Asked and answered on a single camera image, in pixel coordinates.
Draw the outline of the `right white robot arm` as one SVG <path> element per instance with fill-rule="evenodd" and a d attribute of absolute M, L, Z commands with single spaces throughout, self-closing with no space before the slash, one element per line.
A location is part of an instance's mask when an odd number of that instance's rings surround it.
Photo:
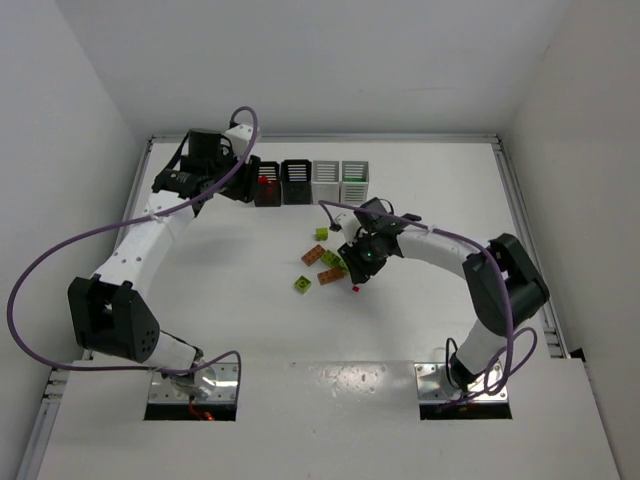
<path fill-rule="evenodd" d="M 445 362 L 453 389 L 467 394 L 499 359 L 505 361 L 505 374 L 517 370 L 515 341 L 550 298 L 542 274 L 517 237 L 503 233 L 479 243 L 428 226 L 413 213 L 398 215 L 378 197 L 341 210 L 330 228 L 344 237 L 338 254 L 353 284 L 369 281 L 392 257 L 422 261 L 465 281 L 476 320 Z"/>

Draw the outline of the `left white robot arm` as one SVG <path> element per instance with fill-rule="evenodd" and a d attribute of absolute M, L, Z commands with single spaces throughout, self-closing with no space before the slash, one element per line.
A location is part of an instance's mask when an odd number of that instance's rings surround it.
<path fill-rule="evenodd" d="M 180 234 L 217 186 L 249 202 L 258 159 L 256 128 L 224 133 L 192 129 L 155 177 L 139 223 L 91 277 L 75 278 L 67 295 L 76 342 L 85 350 L 129 360 L 168 376 L 190 377 L 202 352 L 163 331 L 146 303 L 152 280 Z"/>

